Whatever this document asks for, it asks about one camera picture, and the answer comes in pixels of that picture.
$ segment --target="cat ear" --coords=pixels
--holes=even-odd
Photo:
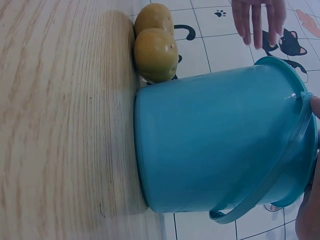
[[[307,50],[303,47],[300,48],[300,54],[307,54]]]
[[[297,39],[297,38],[298,38],[297,32],[295,32],[295,31],[291,31],[290,33],[294,36],[294,38],[295,38],[295,39]]]

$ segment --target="yellow potato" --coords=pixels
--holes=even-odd
[[[136,68],[139,74],[150,82],[171,80],[176,74],[178,59],[176,41],[163,29],[145,29],[135,40]]]
[[[169,9],[159,3],[151,3],[145,6],[134,22],[135,35],[145,29],[158,28],[174,35],[174,23]]]

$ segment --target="blue bucket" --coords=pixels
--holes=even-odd
[[[220,224],[256,205],[292,204],[315,169],[310,98],[274,57],[142,88],[134,137],[146,202],[158,213],[209,211]]]

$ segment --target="wood grain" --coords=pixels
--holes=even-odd
[[[0,0],[0,239],[163,239],[139,186],[131,0]]]

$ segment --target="finger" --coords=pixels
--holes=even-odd
[[[232,0],[232,15],[235,28],[238,34],[244,38],[246,36],[243,19],[242,19],[242,2]]]
[[[271,47],[274,47],[277,43],[277,32],[275,28],[275,10],[272,5],[266,5],[266,15],[268,18],[269,34],[268,40]]]
[[[310,198],[310,194],[311,194],[311,189],[312,189],[312,185],[308,185],[304,191],[304,195],[303,195],[303,200],[301,203],[301,206],[304,206]]]
[[[309,197],[309,201],[311,204],[318,203],[320,199],[320,154],[318,154],[315,171],[314,171],[314,178],[312,183],[312,189]]]
[[[254,47],[262,47],[262,29],[261,29],[261,5],[252,5],[252,25]]]
[[[314,115],[316,115],[316,117],[320,119],[320,98],[312,96],[310,105]]]
[[[245,36],[243,38],[243,42],[245,45],[249,45],[251,43],[251,34],[250,34],[250,5],[247,3],[242,4],[242,21]]]
[[[284,35],[284,23],[286,20],[285,0],[272,0],[274,9],[274,27],[277,34]]]

